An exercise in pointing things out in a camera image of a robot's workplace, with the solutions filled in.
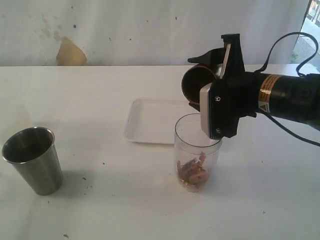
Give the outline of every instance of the robotic arm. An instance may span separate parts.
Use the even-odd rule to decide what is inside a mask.
[[[280,38],[307,33],[294,32]],[[182,79],[182,91],[189,105],[200,112],[201,128],[211,139],[231,138],[237,134],[240,118],[256,117],[257,113],[305,142],[319,143],[295,135],[272,116],[303,124],[320,131],[320,74],[304,75],[300,68],[315,54],[297,67],[298,77],[262,73],[268,65],[255,72],[245,71],[239,34],[222,35],[223,48],[188,59],[198,65],[187,71]]]

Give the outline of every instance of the black cable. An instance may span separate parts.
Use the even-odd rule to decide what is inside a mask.
[[[272,46],[269,54],[268,54],[268,57],[266,58],[266,61],[265,63],[263,64],[263,66],[254,71],[255,73],[261,73],[263,71],[265,71],[267,69],[267,66],[268,66],[268,63],[269,63],[269,59],[270,59],[270,55],[271,55],[271,52],[272,50],[274,49],[275,45],[282,39],[288,37],[288,36],[292,36],[292,35],[303,35],[303,36],[306,36],[308,38],[310,38],[314,44],[315,44],[315,52],[314,54],[312,54],[310,57],[308,57],[306,60],[304,60],[303,62],[301,62],[297,67],[296,67],[296,73],[298,74],[299,77],[304,77],[305,74],[301,73],[300,72],[300,69],[307,63],[309,62],[312,58],[314,58],[314,56],[317,54],[318,50],[319,50],[319,44],[318,44],[318,41],[315,39],[314,36],[312,36],[311,34],[308,34],[308,33],[305,33],[305,32],[291,32],[291,33],[288,33],[282,37],[280,37]],[[270,119],[272,122],[274,122],[278,127],[280,127],[282,130],[286,131],[288,134],[290,134],[291,136],[305,142],[305,143],[308,143],[308,144],[312,144],[312,145],[315,145],[315,146],[318,146],[320,147],[320,143],[319,142],[316,142],[316,141],[312,141],[312,140],[309,140],[309,139],[306,139],[302,136],[299,136],[298,134],[295,134],[293,131],[289,130],[288,128],[286,128],[285,126],[283,126],[280,122],[278,122],[277,120],[275,120],[270,114],[266,113],[265,111],[260,111],[262,114],[264,114],[268,119]]]

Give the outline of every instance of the cup rim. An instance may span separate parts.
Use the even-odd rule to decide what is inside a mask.
[[[2,155],[2,158],[7,162],[7,163],[10,163],[10,164],[27,164],[27,163],[30,163],[34,160],[36,160],[37,158],[39,158],[40,156],[38,157],[35,157],[29,161],[23,161],[23,162],[15,162],[15,161],[10,161],[8,159],[5,158],[4,156],[4,148],[6,146],[6,144],[11,140],[13,139],[16,135],[18,135],[19,133],[23,132],[23,131],[26,131],[26,130],[29,130],[29,129],[43,129],[43,130],[46,130],[47,132],[49,132],[52,136],[52,143],[51,145],[48,147],[47,150],[45,150],[40,156],[42,156],[43,154],[45,154],[54,144],[55,144],[55,134],[49,129],[49,128],[46,128],[46,127],[43,127],[43,126],[32,126],[32,127],[28,127],[28,128],[25,128],[25,129],[22,129],[20,131],[18,131],[17,133],[15,133],[14,135],[12,135],[7,141],[5,141],[5,143],[3,144],[3,147],[2,147],[2,150],[1,150],[1,155]]]
[[[191,146],[191,147],[196,147],[196,148],[203,148],[203,149],[205,149],[205,148],[213,147],[214,145],[217,145],[217,144],[219,144],[219,143],[222,141],[222,139],[219,139],[219,141],[215,142],[214,144],[208,145],[208,146],[192,145],[192,144],[187,143],[186,141],[184,141],[184,140],[179,136],[179,134],[177,133],[177,124],[179,123],[179,121],[180,121],[181,119],[183,119],[183,118],[185,118],[185,117],[187,117],[187,116],[190,116],[190,115],[200,115],[200,113],[190,113],[190,114],[184,115],[184,116],[180,117],[180,118],[178,119],[178,121],[176,121],[175,126],[174,126],[174,132],[175,132],[175,134],[177,135],[177,137],[178,137],[182,142],[184,142],[185,144],[187,144],[187,145],[189,145],[189,146]]]

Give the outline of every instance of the warning label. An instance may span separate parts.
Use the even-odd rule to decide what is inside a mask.
[[[282,75],[269,75],[262,83],[259,92],[258,105],[264,112],[270,113],[270,95],[272,88],[274,87],[276,81],[282,77]]]

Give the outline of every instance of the white backdrop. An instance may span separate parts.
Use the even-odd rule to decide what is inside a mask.
[[[301,29],[308,1],[0,0],[0,66],[56,65],[62,36],[88,65],[184,65],[228,33],[241,34],[246,64],[260,64],[277,38]],[[296,39],[271,62],[287,63]]]

